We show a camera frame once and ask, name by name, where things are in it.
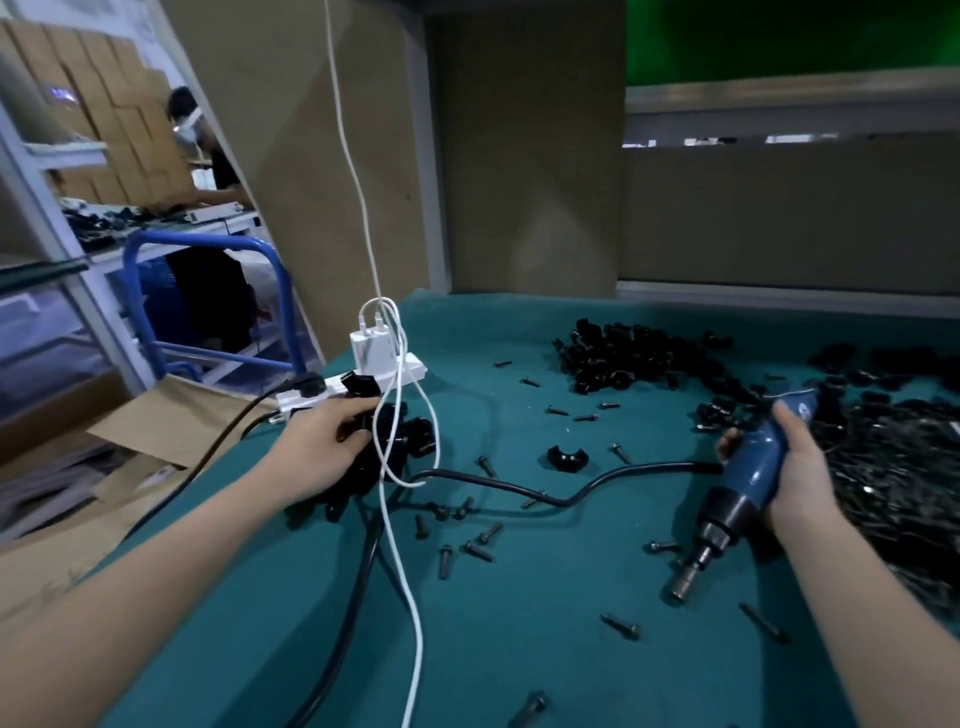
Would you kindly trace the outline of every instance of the charging cable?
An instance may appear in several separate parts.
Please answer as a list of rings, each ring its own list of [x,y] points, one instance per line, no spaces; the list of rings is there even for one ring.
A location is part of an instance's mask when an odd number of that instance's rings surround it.
[[[404,374],[408,374],[407,334],[406,331],[403,330],[403,324],[400,322],[400,312],[396,307],[396,303],[390,299],[385,299],[380,290],[380,278],[376,271],[376,260],[373,257],[373,244],[370,236],[370,217],[367,213],[367,200],[364,198],[363,187],[360,185],[360,178],[357,176],[356,167],[353,165],[353,157],[350,155],[349,145],[347,144],[347,134],[344,131],[344,110],[340,98],[340,80],[337,78],[336,55],[333,51],[333,30],[330,22],[329,0],[324,0],[324,18],[326,21],[326,54],[330,63],[330,81],[333,86],[333,104],[337,114],[337,131],[340,135],[340,145],[343,147],[344,157],[347,159],[347,167],[349,167],[350,176],[353,178],[353,185],[357,190],[357,197],[360,200],[360,212],[363,216],[364,239],[367,243],[367,255],[370,258],[370,269],[373,276],[373,290],[376,293],[376,298],[367,301],[367,303],[365,303],[360,309],[360,319],[364,322],[361,325],[361,330],[364,330],[366,326],[364,314],[367,307],[372,303],[376,303],[377,313],[379,314],[379,318],[376,320],[376,325],[379,327],[380,322],[382,321],[387,327],[397,354],[397,365],[394,376],[391,379],[390,385],[386,388],[383,397],[380,399],[380,402],[377,404],[376,409],[373,411],[373,445],[376,448],[377,456],[380,458],[380,477],[377,487],[380,499],[380,515],[383,519],[383,530],[384,533],[387,534],[387,543],[390,545],[390,551],[394,558],[396,576],[400,583],[400,589],[403,591],[403,598],[406,600],[407,606],[410,609],[410,618],[414,624],[414,636],[416,639],[413,676],[410,680],[410,690],[407,692],[407,703],[403,711],[403,721],[400,723],[400,728],[409,728],[410,720],[413,716],[414,705],[417,702],[417,689],[420,686],[420,671],[423,666],[423,629],[420,625],[420,612],[417,609],[417,602],[414,600],[413,593],[410,591],[410,585],[407,583],[407,575],[403,569],[403,562],[400,559],[400,553],[396,547],[396,539],[394,538],[394,530],[390,523],[390,513],[384,487],[384,479],[386,476],[389,476],[390,479],[393,480],[393,482],[397,485],[401,485],[406,488],[415,488],[423,484],[423,481],[416,483],[404,482],[395,473],[393,473],[390,470],[390,467],[387,465],[387,461],[394,446],[396,430],[400,421],[400,403],[403,397],[403,376]],[[439,468],[440,426],[437,422],[437,413],[434,410],[433,405],[430,403],[430,399],[420,387],[420,384],[416,381],[414,381],[414,384],[417,387],[417,391],[420,392],[420,396],[423,397],[423,401],[426,402],[427,408],[430,410],[430,418],[433,420],[434,434],[437,441],[434,468]],[[390,396],[390,391],[393,389],[394,385],[396,385],[394,419],[391,423],[390,438],[387,441],[387,448],[386,450],[383,450],[380,447],[379,438],[376,436],[376,424],[379,422],[380,411],[383,409],[383,405]]]

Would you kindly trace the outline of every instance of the stacked cardboard boxes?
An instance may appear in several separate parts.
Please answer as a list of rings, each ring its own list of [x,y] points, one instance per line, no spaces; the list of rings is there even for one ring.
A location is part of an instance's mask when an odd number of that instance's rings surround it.
[[[193,188],[163,109],[166,77],[143,65],[131,41],[16,21],[0,30],[0,51],[16,54],[14,62],[33,76],[61,124],[108,145],[108,166],[54,175],[62,194],[148,205]]]

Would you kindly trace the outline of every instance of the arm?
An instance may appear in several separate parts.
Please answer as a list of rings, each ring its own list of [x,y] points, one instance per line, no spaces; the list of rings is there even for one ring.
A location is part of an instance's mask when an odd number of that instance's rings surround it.
[[[774,415],[790,451],[770,517],[860,725],[960,725],[960,643],[844,518],[803,421]]]
[[[253,202],[247,190],[242,184],[236,184],[227,189],[191,189],[153,203],[148,209],[154,215],[162,215],[177,205],[192,209],[201,205],[225,205],[226,203],[240,203],[244,207],[253,208]]]
[[[340,479],[370,433],[338,442],[338,430],[376,402],[299,414],[246,475],[27,625],[0,652],[4,725],[95,725],[263,522]]]

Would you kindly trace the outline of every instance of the wall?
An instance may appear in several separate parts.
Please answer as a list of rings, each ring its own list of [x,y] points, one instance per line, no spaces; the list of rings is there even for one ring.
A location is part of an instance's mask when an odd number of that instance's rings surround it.
[[[431,21],[455,291],[613,295],[623,0]]]
[[[360,205],[337,135],[324,3],[290,0],[270,12],[259,0],[159,5],[321,347],[329,356],[342,351],[373,286]],[[384,295],[399,299],[428,285],[404,33],[396,14],[379,5],[330,6],[345,126],[380,282]]]
[[[624,150],[620,276],[960,294],[960,140]]]

